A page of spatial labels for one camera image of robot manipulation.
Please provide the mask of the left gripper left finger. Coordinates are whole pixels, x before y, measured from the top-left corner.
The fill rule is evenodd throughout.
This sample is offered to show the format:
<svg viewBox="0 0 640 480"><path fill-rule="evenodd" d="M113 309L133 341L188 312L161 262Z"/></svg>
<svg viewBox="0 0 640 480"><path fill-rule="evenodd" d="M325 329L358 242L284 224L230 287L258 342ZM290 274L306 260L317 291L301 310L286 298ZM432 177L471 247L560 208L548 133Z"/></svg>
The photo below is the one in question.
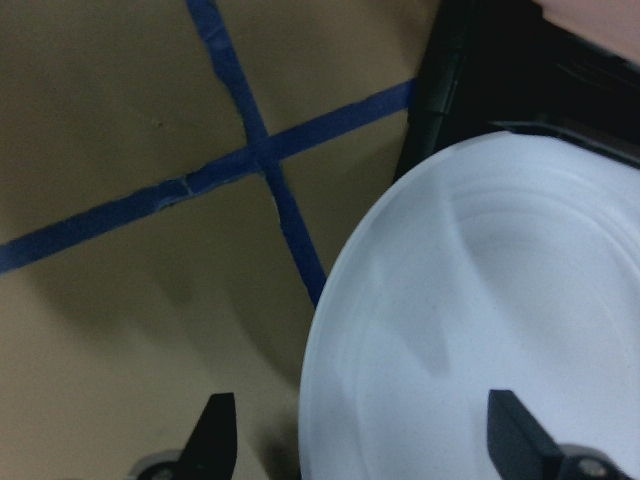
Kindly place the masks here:
<svg viewBox="0 0 640 480"><path fill-rule="evenodd" d="M177 460L174 478L231 479L234 469L234 394L213 394Z"/></svg>

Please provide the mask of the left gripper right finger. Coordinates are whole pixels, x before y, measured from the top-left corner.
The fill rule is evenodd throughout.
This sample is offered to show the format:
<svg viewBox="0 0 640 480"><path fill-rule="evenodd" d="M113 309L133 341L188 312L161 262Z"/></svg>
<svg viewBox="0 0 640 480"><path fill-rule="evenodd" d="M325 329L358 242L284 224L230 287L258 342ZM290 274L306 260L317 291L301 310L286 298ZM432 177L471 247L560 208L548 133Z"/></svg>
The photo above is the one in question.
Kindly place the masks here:
<svg viewBox="0 0 640 480"><path fill-rule="evenodd" d="M561 447L511 390L491 390L487 451L501 479L618 479L620 468L597 450Z"/></svg>

